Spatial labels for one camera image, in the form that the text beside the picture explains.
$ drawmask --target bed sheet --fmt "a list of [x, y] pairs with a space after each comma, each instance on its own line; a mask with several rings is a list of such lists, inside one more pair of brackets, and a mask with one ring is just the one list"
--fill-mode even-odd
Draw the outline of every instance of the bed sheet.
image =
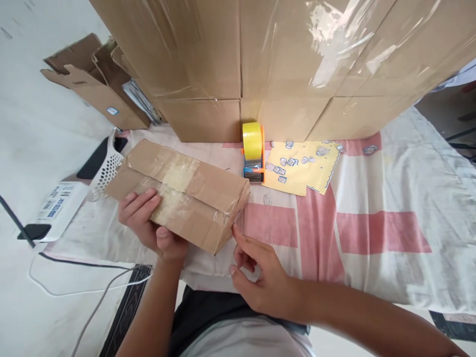
[[[168, 126], [133, 131], [129, 142], [142, 138], [242, 172], [240, 144], [181, 143]], [[346, 152], [325, 195], [252, 185], [244, 233], [271, 244], [292, 276], [433, 311], [475, 313], [475, 168], [415, 108], [367, 140], [339, 142]], [[266, 155], [270, 149], [267, 143]], [[117, 222], [117, 206], [110, 198], [85, 202], [46, 251], [81, 261], [154, 263]], [[191, 246], [181, 277], [194, 289], [235, 292], [228, 270], [235, 245], [231, 239], [216, 256]]]

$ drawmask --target black cable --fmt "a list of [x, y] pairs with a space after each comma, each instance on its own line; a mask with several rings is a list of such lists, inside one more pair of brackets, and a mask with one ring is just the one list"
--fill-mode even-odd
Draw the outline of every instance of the black cable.
[[[30, 235], [26, 231], [25, 227], [22, 225], [18, 217], [15, 215], [15, 213], [11, 210], [10, 206], [7, 204], [7, 202], [3, 199], [3, 197], [0, 195], [0, 204], [3, 206], [7, 214], [10, 216], [10, 218], [13, 220], [13, 222], [16, 224], [18, 229], [20, 230], [21, 234], [23, 237], [28, 241], [28, 244], [32, 248], [34, 248], [35, 242], [31, 239]], [[83, 265], [83, 266], [90, 266], [90, 267], [98, 267], [98, 268], [116, 268], [116, 269], [123, 269], [123, 270], [129, 270], [130, 268], [124, 268], [121, 266], [114, 266], [114, 265], [105, 265], [105, 264], [92, 264], [92, 263], [83, 263], [83, 262], [76, 262], [76, 261], [71, 261], [71, 260], [63, 260], [63, 259], [56, 259], [53, 257], [50, 257], [43, 252], [38, 253], [38, 255], [41, 255], [43, 258], [48, 259], [53, 262], [57, 263], [66, 263], [66, 264], [72, 264], [72, 265]]]

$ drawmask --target packing tape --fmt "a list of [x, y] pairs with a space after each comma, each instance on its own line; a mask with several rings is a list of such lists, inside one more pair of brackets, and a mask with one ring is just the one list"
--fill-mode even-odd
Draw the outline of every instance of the packing tape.
[[263, 149], [261, 127], [257, 122], [243, 124], [243, 148], [246, 161], [260, 160]]

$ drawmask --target white plastic basket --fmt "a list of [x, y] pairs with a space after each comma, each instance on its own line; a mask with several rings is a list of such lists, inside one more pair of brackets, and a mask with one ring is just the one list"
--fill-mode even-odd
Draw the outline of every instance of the white plastic basket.
[[89, 192], [86, 196], [90, 202], [96, 202], [106, 198], [104, 190], [111, 180], [116, 176], [117, 168], [124, 160], [124, 156], [118, 153], [114, 148], [114, 138], [116, 137], [117, 128], [113, 129], [113, 132], [108, 139], [108, 151], [103, 164], [98, 170], [96, 176], [94, 176], [91, 184], [89, 185]]

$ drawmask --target left hand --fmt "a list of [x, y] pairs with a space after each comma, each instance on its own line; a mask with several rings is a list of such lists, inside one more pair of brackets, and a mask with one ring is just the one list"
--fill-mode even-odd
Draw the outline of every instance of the left hand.
[[141, 195], [131, 192], [119, 203], [119, 222], [130, 227], [140, 242], [164, 261], [181, 261], [183, 264], [188, 242], [167, 228], [149, 221], [152, 211], [159, 206], [160, 201], [161, 197], [153, 188]]

